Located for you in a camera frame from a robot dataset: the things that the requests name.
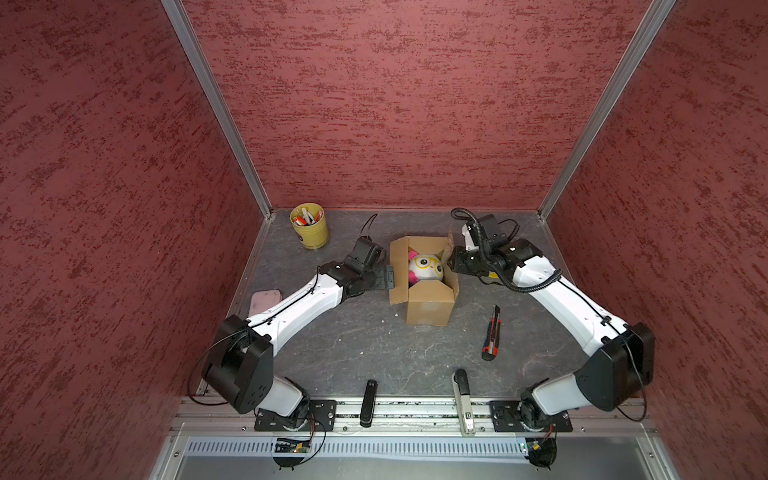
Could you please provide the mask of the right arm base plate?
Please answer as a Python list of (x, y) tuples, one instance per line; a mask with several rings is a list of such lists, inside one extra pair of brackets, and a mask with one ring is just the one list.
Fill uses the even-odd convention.
[(489, 402), (490, 417), (496, 433), (546, 434), (573, 431), (567, 411), (557, 415), (530, 413), (518, 400), (492, 400)]

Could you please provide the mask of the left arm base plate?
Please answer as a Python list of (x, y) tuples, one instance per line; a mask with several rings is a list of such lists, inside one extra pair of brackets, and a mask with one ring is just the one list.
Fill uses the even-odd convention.
[(334, 428), (338, 402), (335, 400), (302, 400), (289, 416), (258, 409), (255, 413), (254, 430), (257, 432), (330, 432)]

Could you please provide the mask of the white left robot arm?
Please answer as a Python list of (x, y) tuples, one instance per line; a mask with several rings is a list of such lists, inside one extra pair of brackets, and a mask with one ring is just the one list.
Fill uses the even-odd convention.
[(368, 236), (357, 239), (342, 261), (317, 267), (312, 279), (277, 305), (242, 319), (225, 319), (205, 353), (202, 379), (240, 414), (266, 410), (284, 428), (310, 421), (310, 396), (296, 382), (274, 374), (274, 357), (313, 320), (371, 290), (394, 287), (386, 250)]

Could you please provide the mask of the red black utility knife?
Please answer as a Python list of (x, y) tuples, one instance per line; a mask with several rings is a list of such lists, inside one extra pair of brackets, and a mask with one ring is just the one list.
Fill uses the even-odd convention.
[(490, 318), (486, 337), (484, 340), (481, 358), (484, 361), (493, 361), (498, 355), (499, 343), (500, 343), (500, 307), (494, 306), (493, 314)]

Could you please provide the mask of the brown cardboard express box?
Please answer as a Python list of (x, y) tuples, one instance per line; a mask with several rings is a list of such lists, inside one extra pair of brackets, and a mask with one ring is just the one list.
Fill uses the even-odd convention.
[[(392, 305), (404, 304), (408, 325), (447, 326), (459, 294), (458, 276), (447, 265), (453, 251), (450, 237), (404, 236), (390, 243), (389, 260), (394, 267), (395, 288), (389, 290)], [(409, 285), (409, 252), (434, 254), (444, 269), (442, 281), (423, 280)]]

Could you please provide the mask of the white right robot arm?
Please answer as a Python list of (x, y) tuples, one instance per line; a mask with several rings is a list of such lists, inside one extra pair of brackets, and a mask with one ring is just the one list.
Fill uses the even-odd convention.
[(571, 409), (594, 406), (610, 412), (635, 394), (645, 396), (654, 371), (655, 337), (642, 323), (630, 325), (567, 280), (530, 241), (505, 234), (493, 215), (465, 208), (451, 212), (463, 222), (464, 243), (448, 259), (462, 275), (528, 294), (580, 345), (587, 361), (576, 371), (541, 381), (521, 393), (518, 418), (529, 431), (548, 427)]

